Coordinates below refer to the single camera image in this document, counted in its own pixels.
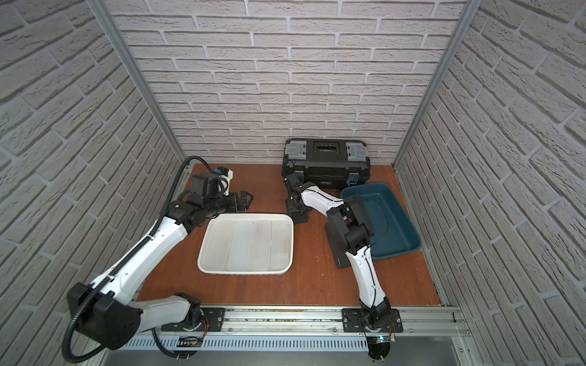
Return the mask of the white plastic storage box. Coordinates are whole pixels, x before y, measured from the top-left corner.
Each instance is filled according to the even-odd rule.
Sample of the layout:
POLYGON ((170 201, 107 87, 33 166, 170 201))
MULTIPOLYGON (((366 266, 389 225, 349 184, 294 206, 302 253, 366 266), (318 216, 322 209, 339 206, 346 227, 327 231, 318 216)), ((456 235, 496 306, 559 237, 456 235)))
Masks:
POLYGON ((282 275, 293 262, 294 224, 280 213, 223 213, 208 224, 198 268, 210 275, 282 275))

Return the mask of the long black pencil case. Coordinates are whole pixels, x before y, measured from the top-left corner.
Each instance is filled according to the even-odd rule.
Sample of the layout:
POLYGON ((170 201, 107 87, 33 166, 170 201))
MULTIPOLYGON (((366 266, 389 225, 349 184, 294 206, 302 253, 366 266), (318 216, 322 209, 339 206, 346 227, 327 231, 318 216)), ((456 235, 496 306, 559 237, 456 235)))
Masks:
POLYGON ((290 200, 285 201, 287 215, 293 220, 295 225, 305 224, 308 222, 308 216, 311 208, 306 206, 303 202, 294 202, 290 200))

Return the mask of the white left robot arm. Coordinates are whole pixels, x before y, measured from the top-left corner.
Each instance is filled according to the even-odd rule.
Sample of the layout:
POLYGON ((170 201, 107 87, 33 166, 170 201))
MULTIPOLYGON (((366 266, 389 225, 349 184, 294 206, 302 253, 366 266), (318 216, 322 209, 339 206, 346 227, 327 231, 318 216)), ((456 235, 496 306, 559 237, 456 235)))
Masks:
POLYGON ((135 302, 133 297, 151 271, 194 229, 220 214, 248 210, 253 195, 230 192, 232 178, 233 172, 224 167, 192 176, 190 188, 177 199, 168 198, 155 224, 128 253, 88 285, 77 283, 69 290, 72 319, 63 340, 67 361, 85 361, 97 353, 74 355, 74 332, 99 343, 99 350, 116 350, 135 334, 163 325, 200 326, 201 303, 190 295, 176 293, 143 302, 135 302))

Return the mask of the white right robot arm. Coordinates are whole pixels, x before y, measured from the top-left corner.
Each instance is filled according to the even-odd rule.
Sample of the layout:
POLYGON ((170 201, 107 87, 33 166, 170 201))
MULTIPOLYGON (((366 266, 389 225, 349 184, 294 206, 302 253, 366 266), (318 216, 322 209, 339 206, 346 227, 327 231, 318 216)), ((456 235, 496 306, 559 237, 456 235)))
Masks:
POLYGON ((303 183, 296 174, 287 175, 284 184, 288 190, 285 207, 294 224, 308 222, 312 210, 328 219, 324 228, 329 244, 347 257, 356 278, 361 305, 360 325, 370 331, 381 328, 392 307, 372 261, 371 237, 375 235, 375 229, 363 199, 335 198, 312 182, 303 183))

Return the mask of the teal plastic storage tray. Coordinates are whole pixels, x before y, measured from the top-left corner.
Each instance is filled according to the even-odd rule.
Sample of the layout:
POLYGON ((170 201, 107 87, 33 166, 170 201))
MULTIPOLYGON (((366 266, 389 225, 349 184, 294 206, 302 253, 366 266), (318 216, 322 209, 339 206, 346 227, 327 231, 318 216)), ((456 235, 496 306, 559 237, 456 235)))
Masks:
POLYGON ((392 189, 385 183, 357 185, 342 190, 341 198, 362 198, 375 235, 372 259, 381 261, 421 249, 421 238, 392 189))

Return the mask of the black plastic toolbox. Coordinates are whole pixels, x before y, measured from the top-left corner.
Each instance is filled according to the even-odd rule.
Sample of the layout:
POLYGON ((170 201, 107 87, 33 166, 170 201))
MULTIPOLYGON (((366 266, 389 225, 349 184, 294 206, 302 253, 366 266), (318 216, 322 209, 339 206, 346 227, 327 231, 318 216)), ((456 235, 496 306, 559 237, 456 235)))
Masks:
POLYGON ((363 185, 371 176, 368 147, 360 140, 291 138, 285 143, 282 176, 291 174, 320 188, 363 185))

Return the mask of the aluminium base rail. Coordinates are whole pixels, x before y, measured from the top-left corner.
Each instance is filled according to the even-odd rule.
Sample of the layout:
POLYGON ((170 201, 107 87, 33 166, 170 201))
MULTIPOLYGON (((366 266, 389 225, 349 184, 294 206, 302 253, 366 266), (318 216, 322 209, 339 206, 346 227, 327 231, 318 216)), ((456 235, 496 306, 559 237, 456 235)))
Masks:
POLYGON ((446 338, 463 346, 472 332, 457 307, 399 307, 380 326, 360 325, 354 307, 207 305, 194 330, 177 324, 140 332, 123 350, 362 352, 401 338, 446 338))

